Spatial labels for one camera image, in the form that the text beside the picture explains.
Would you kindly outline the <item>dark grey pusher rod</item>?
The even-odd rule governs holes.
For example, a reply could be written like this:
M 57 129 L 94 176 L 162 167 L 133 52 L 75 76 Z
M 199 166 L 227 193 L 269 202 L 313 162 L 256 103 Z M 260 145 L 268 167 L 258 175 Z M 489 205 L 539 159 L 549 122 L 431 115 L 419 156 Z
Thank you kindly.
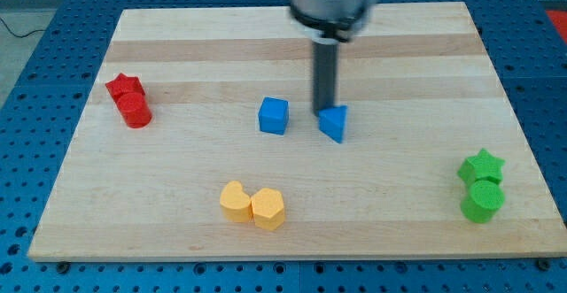
M 319 111 L 334 106 L 337 90 L 338 45 L 313 42 L 312 110 Z

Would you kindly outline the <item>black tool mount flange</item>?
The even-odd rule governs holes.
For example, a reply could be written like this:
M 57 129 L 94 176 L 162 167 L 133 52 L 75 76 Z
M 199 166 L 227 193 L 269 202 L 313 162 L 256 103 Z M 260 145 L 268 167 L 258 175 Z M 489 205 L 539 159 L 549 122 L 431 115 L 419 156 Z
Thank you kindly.
M 369 20 L 370 5 L 361 6 L 353 15 L 340 19 L 316 19 L 290 6 L 290 15 L 299 30 L 314 42 L 350 42 Z

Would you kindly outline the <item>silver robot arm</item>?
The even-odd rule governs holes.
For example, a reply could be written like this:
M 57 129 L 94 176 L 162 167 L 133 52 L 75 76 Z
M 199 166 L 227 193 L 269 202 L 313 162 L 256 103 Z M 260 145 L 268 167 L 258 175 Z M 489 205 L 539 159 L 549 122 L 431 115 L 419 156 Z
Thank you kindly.
M 290 0 L 289 13 L 312 42 L 312 111 L 334 106 L 339 45 L 351 42 L 367 25 L 378 0 Z

